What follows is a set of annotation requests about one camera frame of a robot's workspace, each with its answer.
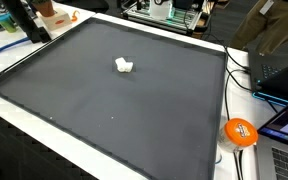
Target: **black cable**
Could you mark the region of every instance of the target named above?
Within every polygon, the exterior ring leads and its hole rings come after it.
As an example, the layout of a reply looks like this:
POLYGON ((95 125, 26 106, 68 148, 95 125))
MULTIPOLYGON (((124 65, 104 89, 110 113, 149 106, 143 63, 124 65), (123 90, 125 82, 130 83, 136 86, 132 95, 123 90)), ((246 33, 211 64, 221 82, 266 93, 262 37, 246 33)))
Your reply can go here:
POLYGON ((240 173, 241 173, 241 177, 243 179, 243 166, 242 166, 242 156, 243 156, 243 150, 240 151, 239 157, 238 157, 238 161, 240 163, 240 173))
POLYGON ((233 79, 235 79, 234 76, 233 76, 233 73, 234 73, 234 72, 244 72, 244 73, 246 73, 246 71, 245 71, 245 70, 241 70, 241 69, 235 69, 235 70, 233 70, 233 71, 231 71, 231 72, 227 70, 227 72, 228 72, 228 77, 227 77, 227 79, 226 79, 225 88, 224 88, 224 103, 225 103, 227 120, 230 120, 231 118, 230 118, 230 113, 229 113, 229 109, 228 109, 228 101, 227 101, 227 86, 228 86, 228 81, 229 81, 230 77, 232 77, 233 79))
POLYGON ((269 102, 268 100, 266 100, 266 102, 271 106, 271 108, 275 111, 275 113, 278 113, 278 111, 276 110, 276 108, 273 106, 271 102, 269 102))
POLYGON ((4 7, 2 3, 0 3, 0 13, 6 13, 7 9, 4 7))
POLYGON ((126 7, 125 5, 128 5, 130 2, 131 2, 131 0, 127 0, 127 1, 123 2, 123 3, 121 4, 121 9, 122 9, 123 11, 125 11, 126 9, 128 9, 129 7, 126 7))
POLYGON ((184 25, 185 25, 185 27, 186 27, 186 32, 188 31, 188 26, 187 26, 187 24, 186 24, 186 14, 187 14, 187 11, 189 11, 189 9, 190 9, 190 7, 192 6, 192 4, 187 8, 187 10, 185 11, 185 13, 184 13, 184 25))
POLYGON ((242 180, 241 175, 240 175, 240 168, 239 168, 237 157, 236 157, 237 152, 233 152, 233 156, 234 156, 234 162, 235 162, 235 167, 236 167, 237 179, 242 180))
MULTIPOLYGON (((246 91, 252 92, 251 89, 242 86, 242 85, 235 79, 235 77, 231 74, 231 72, 230 72, 227 68, 226 68, 226 71, 228 72, 228 74, 229 74, 230 76, 232 76, 232 79, 235 81, 235 83, 236 83, 240 88, 242 88, 242 89, 244 89, 244 90, 246 90, 246 91)), ((248 71, 246 71, 246 70, 241 70, 241 71, 244 72, 244 73, 246 73, 246 74, 248 74, 248 71)))
POLYGON ((243 180, 243 172, 242 172, 242 155, 243 151, 235 151, 233 152, 234 155, 234 161, 235 161, 235 167, 237 172, 237 179, 243 180))
POLYGON ((207 41, 208 38, 210 37, 210 34, 212 33, 212 18, 210 20, 210 25, 209 25, 209 32, 208 35, 206 36, 206 38, 204 38, 204 41, 207 41))
POLYGON ((228 52, 228 47, 225 46, 216 36, 214 36, 213 34, 209 34, 210 36, 212 36, 220 45, 222 45, 224 47, 224 50, 226 52, 226 54, 228 55, 228 57, 231 58, 231 60, 238 66, 240 66, 241 68, 247 70, 247 71, 250 71, 250 68, 247 67, 247 66, 243 66, 241 65, 240 63, 238 63, 237 61, 235 61, 235 59, 231 56, 231 54, 228 52))
POLYGON ((156 4, 156 5, 162 5, 163 4, 163 2, 165 2, 166 0, 160 0, 161 2, 157 2, 157 0, 154 0, 154 3, 156 4))

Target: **electronic equipment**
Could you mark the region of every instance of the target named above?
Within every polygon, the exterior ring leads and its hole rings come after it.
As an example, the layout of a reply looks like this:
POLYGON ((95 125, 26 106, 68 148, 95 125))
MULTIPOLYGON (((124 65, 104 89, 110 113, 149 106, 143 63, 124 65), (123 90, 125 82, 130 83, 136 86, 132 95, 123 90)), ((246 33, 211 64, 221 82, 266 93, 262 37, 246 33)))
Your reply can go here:
POLYGON ((139 0, 123 12, 125 19, 149 26, 191 36, 194 31, 204 32, 210 22, 210 14, 202 12, 206 0, 139 0), (197 25, 205 20, 202 26, 197 25))
POLYGON ((257 160, 261 180, 288 180, 288 106, 259 130, 257 160))
POLYGON ((286 106, 288 104, 288 56, 260 56, 249 53, 253 97, 286 106))

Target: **orange cup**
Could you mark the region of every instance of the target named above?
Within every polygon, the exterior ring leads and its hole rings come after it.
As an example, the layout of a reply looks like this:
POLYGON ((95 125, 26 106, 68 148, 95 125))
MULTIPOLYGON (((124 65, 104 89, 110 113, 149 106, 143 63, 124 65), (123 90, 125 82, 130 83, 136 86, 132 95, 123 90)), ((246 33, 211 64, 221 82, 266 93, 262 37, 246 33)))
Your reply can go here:
POLYGON ((256 128, 240 118, 229 120, 220 130, 218 145, 228 152, 235 152, 253 145, 258 139, 256 128))

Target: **black tray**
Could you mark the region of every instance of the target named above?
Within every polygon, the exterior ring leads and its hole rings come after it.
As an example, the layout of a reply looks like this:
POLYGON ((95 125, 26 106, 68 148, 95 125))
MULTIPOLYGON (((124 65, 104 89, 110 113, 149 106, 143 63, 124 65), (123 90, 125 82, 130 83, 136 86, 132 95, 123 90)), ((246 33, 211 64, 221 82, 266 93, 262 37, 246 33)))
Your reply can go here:
POLYGON ((224 57, 91 18, 1 75, 0 97, 148 178, 212 179, 224 57))

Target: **desk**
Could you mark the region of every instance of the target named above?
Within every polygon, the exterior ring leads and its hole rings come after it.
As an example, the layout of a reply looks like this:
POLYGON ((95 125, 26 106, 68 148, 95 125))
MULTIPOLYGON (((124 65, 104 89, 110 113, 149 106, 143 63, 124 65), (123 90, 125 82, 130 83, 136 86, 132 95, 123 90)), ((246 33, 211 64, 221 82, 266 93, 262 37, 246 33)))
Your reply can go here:
MULTIPOLYGON (((103 14, 96 14, 94 17, 127 27, 141 29, 143 31, 154 33, 163 37, 184 41, 221 52, 224 51, 224 48, 220 45, 156 28, 151 28, 127 20, 103 14)), ((247 65, 247 53, 233 49, 229 49, 229 52, 235 60, 239 61, 242 65, 247 65)), ((15 54, 17 54, 19 57, 25 56, 19 51, 14 53, 14 55, 15 54)), ((228 63, 228 68, 232 70, 237 69, 238 66, 230 61, 228 63)), ((234 74, 234 76, 242 85, 249 86, 248 76, 238 73, 234 74)), ((234 84, 233 81, 229 81, 228 85, 228 104, 231 117, 241 117, 247 119, 257 128, 265 123, 274 114, 268 104, 252 98, 249 93, 240 89, 236 84, 234 84)), ((98 179, 146 179, 123 164, 118 163, 87 144, 1 98, 0 116, 98 179)), ((221 126, 224 125, 225 122, 226 113, 225 106, 223 105, 221 126)), ((237 179, 233 155, 230 153, 225 153, 224 151, 222 151, 222 155, 223 160, 220 164, 216 165, 214 179, 237 179)), ((254 148, 249 147, 245 149, 243 156, 244 179, 256 180, 256 172, 254 148)))

